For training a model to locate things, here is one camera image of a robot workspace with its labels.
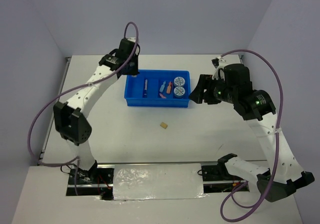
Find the blue jar sideways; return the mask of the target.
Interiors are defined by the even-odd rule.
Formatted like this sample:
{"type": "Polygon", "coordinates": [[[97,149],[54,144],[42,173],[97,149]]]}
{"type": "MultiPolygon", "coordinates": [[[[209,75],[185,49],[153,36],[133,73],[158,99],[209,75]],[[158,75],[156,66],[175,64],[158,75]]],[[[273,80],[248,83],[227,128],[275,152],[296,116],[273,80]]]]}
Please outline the blue jar sideways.
{"type": "Polygon", "coordinates": [[[185,96],[185,94],[186,94],[186,90],[182,86],[177,86],[173,90],[173,95],[174,95],[175,98],[181,99],[181,98],[183,98],[185,96]]]}

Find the blue jar patterned lid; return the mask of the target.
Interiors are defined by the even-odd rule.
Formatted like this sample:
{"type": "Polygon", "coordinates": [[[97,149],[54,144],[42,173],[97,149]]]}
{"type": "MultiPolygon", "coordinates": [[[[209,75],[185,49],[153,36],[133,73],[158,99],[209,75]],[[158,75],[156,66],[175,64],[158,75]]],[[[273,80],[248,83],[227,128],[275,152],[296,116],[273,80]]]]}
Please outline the blue jar patterned lid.
{"type": "Polygon", "coordinates": [[[186,83],[185,78],[183,78],[181,76],[175,77],[174,80],[173,80],[173,85],[175,87],[184,87],[185,83],[186,83]]]}

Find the orange clear case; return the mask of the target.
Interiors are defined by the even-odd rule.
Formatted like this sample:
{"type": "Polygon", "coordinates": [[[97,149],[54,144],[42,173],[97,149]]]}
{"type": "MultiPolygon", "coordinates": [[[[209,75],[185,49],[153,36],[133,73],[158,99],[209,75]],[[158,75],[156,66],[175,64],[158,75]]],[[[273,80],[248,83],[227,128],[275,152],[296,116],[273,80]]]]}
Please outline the orange clear case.
{"type": "Polygon", "coordinates": [[[172,82],[169,82],[168,86],[167,86],[167,89],[166,89],[166,94],[169,95],[172,91],[172,82]]]}

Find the white blue pen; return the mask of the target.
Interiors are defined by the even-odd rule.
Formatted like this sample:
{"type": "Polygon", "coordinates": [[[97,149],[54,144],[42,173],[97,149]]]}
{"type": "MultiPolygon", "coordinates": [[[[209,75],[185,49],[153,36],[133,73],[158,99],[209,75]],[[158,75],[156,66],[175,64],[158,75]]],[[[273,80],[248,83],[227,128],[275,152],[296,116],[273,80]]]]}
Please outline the white blue pen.
{"type": "Polygon", "coordinates": [[[143,87],[143,97],[146,98],[148,95],[148,79],[144,80],[144,87],[143,87]]]}

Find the yellow eraser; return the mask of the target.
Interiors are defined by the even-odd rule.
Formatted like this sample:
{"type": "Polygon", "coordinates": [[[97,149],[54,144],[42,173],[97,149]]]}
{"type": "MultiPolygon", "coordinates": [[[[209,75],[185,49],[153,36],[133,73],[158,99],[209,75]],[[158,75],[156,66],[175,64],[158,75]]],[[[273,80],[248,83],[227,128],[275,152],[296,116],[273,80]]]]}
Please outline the yellow eraser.
{"type": "Polygon", "coordinates": [[[168,125],[167,125],[166,123],[164,123],[164,122],[162,122],[162,123],[160,124],[160,126],[161,126],[162,128],[164,128],[164,129],[167,129],[167,127],[168,127],[168,125]]]}

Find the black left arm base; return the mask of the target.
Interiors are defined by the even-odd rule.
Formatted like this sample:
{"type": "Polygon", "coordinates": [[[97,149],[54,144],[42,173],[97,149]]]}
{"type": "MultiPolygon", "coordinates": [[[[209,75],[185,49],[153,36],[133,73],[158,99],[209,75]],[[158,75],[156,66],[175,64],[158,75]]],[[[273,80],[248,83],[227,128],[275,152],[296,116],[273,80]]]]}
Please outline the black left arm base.
{"type": "Polygon", "coordinates": [[[97,196],[102,200],[113,200],[113,174],[114,168],[98,168],[97,176],[94,180],[86,182],[77,174],[76,189],[74,186],[75,168],[69,168],[68,184],[66,196],[97,196]]]}

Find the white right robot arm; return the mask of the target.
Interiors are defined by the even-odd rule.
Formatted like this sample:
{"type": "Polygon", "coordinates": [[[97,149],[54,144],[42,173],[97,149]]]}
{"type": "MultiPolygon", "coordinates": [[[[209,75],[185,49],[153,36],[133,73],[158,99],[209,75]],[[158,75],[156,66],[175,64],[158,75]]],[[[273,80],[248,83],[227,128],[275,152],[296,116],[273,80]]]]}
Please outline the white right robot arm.
{"type": "Polygon", "coordinates": [[[221,57],[212,60],[215,72],[212,75],[201,74],[189,99],[197,104],[209,105],[227,102],[243,118],[256,136],[269,167],[259,167],[228,154],[218,160],[218,176],[229,179],[238,176],[256,184],[260,193],[264,193],[270,183],[274,167],[275,150],[279,148],[278,164],[271,187],[265,199],[275,202],[284,199],[297,189],[305,187],[315,178],[311,172],[304,171],[294,157],[283,132],[276,127],[279,113],[270,95],[264,90],[253,89],[250,71],[243,64],[229,64],[221,57]]]}

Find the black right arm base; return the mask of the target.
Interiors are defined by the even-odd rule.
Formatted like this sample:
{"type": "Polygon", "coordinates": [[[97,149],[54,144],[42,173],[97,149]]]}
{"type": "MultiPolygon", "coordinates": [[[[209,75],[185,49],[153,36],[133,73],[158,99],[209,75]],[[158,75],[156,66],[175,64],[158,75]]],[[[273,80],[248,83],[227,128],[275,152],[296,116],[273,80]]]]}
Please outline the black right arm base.
{"type": "Polygon", "coordinates": [[[203,182],[224,181],[218,164],[202,165],[197,174],[202,177],[203,182]]]}

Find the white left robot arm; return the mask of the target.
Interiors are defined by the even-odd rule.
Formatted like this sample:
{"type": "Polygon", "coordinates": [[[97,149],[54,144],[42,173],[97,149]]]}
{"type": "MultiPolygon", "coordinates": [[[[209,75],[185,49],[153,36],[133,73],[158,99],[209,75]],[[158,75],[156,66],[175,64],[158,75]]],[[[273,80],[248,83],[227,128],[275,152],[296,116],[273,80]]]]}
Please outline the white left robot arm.
{"type": "Polygon", "coordinates": [[[122,75],[137,75],[139,44],[135,38],[123,38],[117,49],[101,58],[86,86],[65,102],[56,102],[53,107],[54,124],[61,138],[79,159],[77,178],[93,183],[98,177],[98,164],[92,155],[89,137],[92,127],[88,122],[90,111],[122,75]]]}

